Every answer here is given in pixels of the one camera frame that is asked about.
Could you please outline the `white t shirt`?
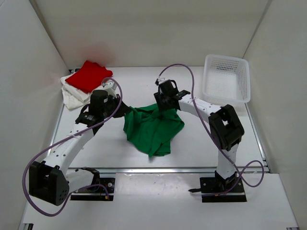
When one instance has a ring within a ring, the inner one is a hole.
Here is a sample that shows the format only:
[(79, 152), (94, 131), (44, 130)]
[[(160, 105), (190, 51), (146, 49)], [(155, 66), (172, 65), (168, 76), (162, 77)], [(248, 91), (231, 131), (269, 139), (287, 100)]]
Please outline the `white t shirt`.
[(79, 108), (85, 104), (90, 102), (90, 93), (84, 93), (83, 91), (69, 85), (66, 82), (66, 79), (71, 75), (64, 76), (60, 78), (60, 82), (62, 84), (62, 95), (63, 95), (63, 103), (69, 109), (73, 110)]

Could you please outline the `red t shirt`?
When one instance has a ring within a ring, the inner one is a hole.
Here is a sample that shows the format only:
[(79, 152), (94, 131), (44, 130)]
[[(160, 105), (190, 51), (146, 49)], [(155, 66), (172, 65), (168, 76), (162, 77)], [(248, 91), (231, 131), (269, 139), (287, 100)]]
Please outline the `red t shirt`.
[(65, 81), (84, 93), (91, 93), (99, 87), (105, 78), (113, 76), (113, 72), (98, 63), (85, 61), (83, 66)]

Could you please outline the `green t shirt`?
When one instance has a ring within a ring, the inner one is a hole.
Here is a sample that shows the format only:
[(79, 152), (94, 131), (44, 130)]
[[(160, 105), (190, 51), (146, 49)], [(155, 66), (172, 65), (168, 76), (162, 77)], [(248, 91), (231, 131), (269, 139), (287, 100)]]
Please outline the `green t shirt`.
[(132, 107), (124, 119), (127, 141), (150, 158), (170, 154), (171, 140), (185, 126), (176, 109), (160, 111), (157, 104)]

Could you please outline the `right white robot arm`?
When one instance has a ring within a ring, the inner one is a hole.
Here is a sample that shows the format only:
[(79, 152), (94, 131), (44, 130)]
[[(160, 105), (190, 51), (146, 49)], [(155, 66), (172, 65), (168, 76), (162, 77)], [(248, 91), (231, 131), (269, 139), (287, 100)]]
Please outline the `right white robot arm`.
[(209, 137), (218, 148), (218, 165), (215, 185), (220, 191), (232, 187), (238, 169), (236, 153), (245, 131), (233, 106), (218, 106), (193, 97), (186, 90), (179, 91), (174, 80), (155, 82), (158, 92), (154, 94), (159, 110), (180, 110), (200, 118), (209, 128)]

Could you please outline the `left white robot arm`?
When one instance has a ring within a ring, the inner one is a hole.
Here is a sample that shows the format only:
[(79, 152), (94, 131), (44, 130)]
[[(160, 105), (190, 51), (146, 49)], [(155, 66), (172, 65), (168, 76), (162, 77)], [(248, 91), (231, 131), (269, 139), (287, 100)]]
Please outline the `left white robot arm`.
[(98, 170), (81, 167), (68, 172), (68, 168), (107, 120), (130, 111), (113, 89), (93, 91), (90, 103), (81, 109), (69, 135), (41, 162), (30, 164), (29, 195), (59, 206), (76, 190), (85, 187), (90, 192), (97, 191), (101, 185)]

